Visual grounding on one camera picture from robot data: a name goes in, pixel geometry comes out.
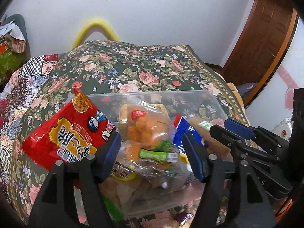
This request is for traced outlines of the blue round biscuit packet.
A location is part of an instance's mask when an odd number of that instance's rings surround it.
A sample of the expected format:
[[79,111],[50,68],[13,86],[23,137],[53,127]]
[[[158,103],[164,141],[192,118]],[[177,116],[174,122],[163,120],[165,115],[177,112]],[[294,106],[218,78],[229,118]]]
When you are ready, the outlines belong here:
[[205,146],[205,143],[203,141],[203,138],[199,135],[199,133],[195,130],[193,126],[191,126],[188,121],[182,116],[177,114],[174,119],[174,127],[176,129],[175,136],[173,139],[173,144],[175,145],[176,149],[180,153],[180,159],[185,164],[190,164],[188,157],[185,153],[185,149],[183,146],[183,135],[186,132],[190,132],[195,141],[199,145]]

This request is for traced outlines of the clear plastic storage box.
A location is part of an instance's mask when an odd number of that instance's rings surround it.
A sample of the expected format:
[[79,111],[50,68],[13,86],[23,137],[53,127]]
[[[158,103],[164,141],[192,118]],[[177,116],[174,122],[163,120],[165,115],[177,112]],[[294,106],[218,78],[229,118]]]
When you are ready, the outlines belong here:
[[101,185],[116,221],[172,208],[199,197],[182,137],[190,132],[209,153],[232,159],[213,139],[212,125],[227,115],[210,91],[91,94],[90,99],[116,126],[122,145],[111,176]]

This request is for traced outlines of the red snack packet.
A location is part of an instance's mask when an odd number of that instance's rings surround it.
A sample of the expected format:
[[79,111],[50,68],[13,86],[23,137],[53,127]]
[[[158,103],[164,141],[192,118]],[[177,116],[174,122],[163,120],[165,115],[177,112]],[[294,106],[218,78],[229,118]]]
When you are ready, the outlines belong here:
[[74,163],[95,154],[116,127],[97,106],[75,89],[75,96],[24,140],[21,148],[35,163],[50,170],[57,160]]

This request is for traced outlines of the clear green pastry bag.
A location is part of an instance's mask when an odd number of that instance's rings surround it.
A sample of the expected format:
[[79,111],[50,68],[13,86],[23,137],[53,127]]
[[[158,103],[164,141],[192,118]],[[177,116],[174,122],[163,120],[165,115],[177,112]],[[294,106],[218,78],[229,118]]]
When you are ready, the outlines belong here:
[[233,162],[231,149],[210,135],[210,128],[213,126],[211,123],[203,121],[202,118],[197,116],[190,117],[187,121],[200,134],[208,153],[213,153],[226,162]]

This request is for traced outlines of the orange bun clear bag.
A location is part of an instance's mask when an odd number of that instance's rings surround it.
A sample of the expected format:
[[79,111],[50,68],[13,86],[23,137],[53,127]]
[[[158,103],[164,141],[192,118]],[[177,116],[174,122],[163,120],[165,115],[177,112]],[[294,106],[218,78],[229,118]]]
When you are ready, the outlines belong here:
[[119,112],[123,141],[119,160],[148,176],[178,174],[179,152],[173,144],[176,129],[162,104],[124,104]]

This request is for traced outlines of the brown wooden door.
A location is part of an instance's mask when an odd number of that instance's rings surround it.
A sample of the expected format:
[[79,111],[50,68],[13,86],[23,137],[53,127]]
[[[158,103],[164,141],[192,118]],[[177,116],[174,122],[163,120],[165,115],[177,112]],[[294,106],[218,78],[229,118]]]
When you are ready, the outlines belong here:
[[248,106],[281,63],[298,22],[285,0],[254,0],[243,31],[223,67],[224,78],[236,86],[256,83],[244,98]]

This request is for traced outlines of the patchwork quilt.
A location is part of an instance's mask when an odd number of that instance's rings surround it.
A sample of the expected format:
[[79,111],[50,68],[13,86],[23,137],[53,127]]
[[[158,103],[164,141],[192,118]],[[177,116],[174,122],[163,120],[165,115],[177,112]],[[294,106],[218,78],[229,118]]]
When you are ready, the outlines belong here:
[[1,182],[10,175],[12,147],[21,118],[59,61],[59,55],[30,58],[16,70],[1,93]]

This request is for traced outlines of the green floral bedspread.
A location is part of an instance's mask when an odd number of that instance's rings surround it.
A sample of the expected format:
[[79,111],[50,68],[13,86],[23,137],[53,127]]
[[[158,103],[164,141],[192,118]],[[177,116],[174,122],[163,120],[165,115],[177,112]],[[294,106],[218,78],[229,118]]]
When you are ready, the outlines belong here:
[[210,91],[229,118],[248,125],[236,89],[186,45],[138,46],[110,40],[89,41],[59,55],[59,61],[21,118],[8,180],[12,206],[27,222],[47,171],[21,149],[26,136],[55,115],[75,88],[86,94]]

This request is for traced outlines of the yellow fuzzy hoop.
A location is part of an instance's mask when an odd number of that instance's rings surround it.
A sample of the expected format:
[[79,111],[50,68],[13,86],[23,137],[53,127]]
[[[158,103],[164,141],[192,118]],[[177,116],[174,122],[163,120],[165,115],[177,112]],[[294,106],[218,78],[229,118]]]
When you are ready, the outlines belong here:
[[72,43],[72,48],[81,45],[94,33],[98,33],[108,40],[119,41],[119,37],[107,22],[100,19],[92,19],[88,21],[79,31],[76,39]]

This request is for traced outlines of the pile of clothes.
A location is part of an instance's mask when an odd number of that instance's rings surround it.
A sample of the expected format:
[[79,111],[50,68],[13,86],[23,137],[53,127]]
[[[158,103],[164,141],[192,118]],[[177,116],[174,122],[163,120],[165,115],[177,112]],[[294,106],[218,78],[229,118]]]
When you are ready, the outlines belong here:
[[20,14],[3,17],[1,23],[1,84],[6,83],[25,58],[27,32]]

